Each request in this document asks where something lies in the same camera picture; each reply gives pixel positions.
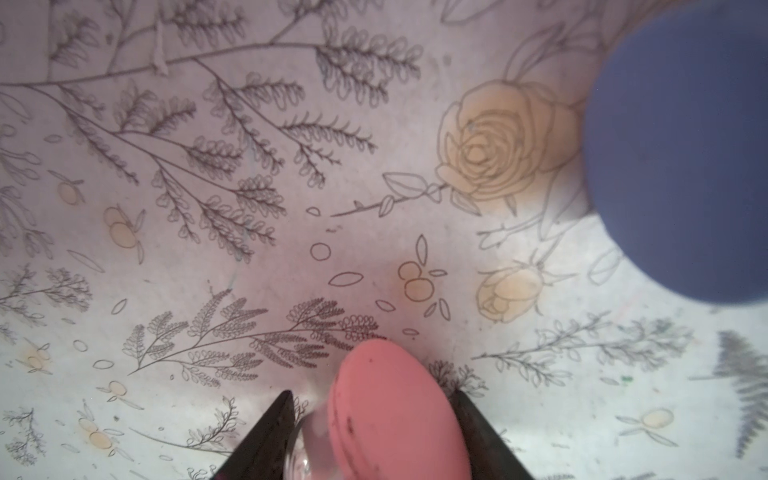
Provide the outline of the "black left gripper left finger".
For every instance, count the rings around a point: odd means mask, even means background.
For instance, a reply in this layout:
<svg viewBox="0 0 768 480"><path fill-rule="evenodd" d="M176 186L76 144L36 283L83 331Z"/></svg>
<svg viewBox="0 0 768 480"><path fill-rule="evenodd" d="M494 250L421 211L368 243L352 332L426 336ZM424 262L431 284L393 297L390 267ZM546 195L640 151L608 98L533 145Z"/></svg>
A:
<svg viewBox="0 0 768 480"><path fill-rule="evenodd" d="M283 479L288 441L295 425L294 396L290 390L284 390L216 471L213 479Z"/></svg>

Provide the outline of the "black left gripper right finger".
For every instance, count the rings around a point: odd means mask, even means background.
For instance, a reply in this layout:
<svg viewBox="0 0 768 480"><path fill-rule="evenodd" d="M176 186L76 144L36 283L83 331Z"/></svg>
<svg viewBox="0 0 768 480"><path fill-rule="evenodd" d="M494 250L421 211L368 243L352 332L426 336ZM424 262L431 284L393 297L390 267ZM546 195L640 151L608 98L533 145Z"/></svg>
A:
<svg viewBox="0 0 768 480"><path fill-rule="evenodd" d="M473 480L533 480L466 393L455 390L449 401L467 447Z"/></svg>

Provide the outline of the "pink hourglass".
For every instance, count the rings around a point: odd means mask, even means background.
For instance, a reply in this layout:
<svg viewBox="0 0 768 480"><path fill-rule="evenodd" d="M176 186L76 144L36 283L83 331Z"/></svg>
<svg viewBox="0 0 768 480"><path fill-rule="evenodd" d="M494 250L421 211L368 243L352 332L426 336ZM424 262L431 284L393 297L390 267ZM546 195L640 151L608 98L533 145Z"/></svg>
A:
<svg viewBox="0 0 768 480"><path fill-rule="evenodd" d="M325 401L289 440L287 479L464 480L469 453L452 407L404 348L374 339L341 362Z"/></svg>

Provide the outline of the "purple hourglass front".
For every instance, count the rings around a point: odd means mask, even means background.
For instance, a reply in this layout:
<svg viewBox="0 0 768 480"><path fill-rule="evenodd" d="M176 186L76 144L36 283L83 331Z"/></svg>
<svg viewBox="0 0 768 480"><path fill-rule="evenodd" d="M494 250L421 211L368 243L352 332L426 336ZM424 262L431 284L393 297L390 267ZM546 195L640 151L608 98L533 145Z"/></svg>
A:
<svg viewBox="0 0 768 480"><path fill-rule="evenodd" d="M693 1L626 37L582 138L591 201L636 267L695 300L766 300L765 2Z"/></svg>

